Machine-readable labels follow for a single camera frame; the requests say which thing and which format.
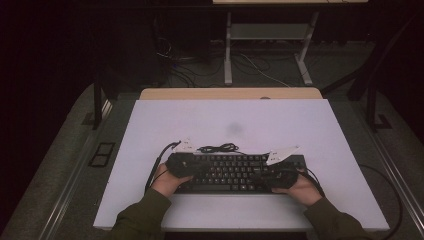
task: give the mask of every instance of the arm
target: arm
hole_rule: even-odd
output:
[[[155,178],[156,180],[140,202],[118,214],[115,225],[105,239],[160,238],[160,224],[171,206],[168,197],[181,183],[190,180],[191,177],[176,178],[167,171],[165,164],[161,164],[156,171]]]
[[[309,180],[300,174],[290,189],[273,188],[272,191],[286,193],[308,208],[304,214],[319,239],[375,239],[355,218],[337,210],[328,199],[319,194]]]

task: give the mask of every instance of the wooden edge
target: wooden edge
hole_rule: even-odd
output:
[[[213,0],[213,4],[345,4],[367,2],[368,0]]]
[[[316,88],[147,88],[140,100],[322,99]]]

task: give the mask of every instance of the table surface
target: table surface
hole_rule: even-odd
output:
[[[142,198],[154,159],[163,147],[190,138],[195,147],[233,142],[245,153],[300,146],[298,154],[305,156],[308,167],[339,210],[350,213],[367,230],[388,229],[328,101],[318,90],[146,89],[140,99],[94,227],[110,229],[120,211]],[[312,229],[302,214],[304,207],[284,195],[176,194],[171,201],[162,222],[165,231]]]

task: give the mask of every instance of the sleeve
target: sleeve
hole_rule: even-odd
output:
[[[163,216],[170,206],[168,198],[154,189],[148,189],[140,202],[118,214],[115,225],[105,239],[158,239]]]
[[[342,213],[326,198],[320,199],[305,211],[319,239],[375,239],[367,233],[358,220]]]

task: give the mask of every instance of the keyboard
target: keyboard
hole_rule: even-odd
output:
[[[270,171],[266,164],[268,154],[203,154],[195,155],[195,159],[208,161],[209,169],[197,173],[192,180],[181,184],[175,193],[271,193],[265,184],[252,178],[257,173]],[[287,166],[306,169],[303,155],[291,155],[284,163]]]

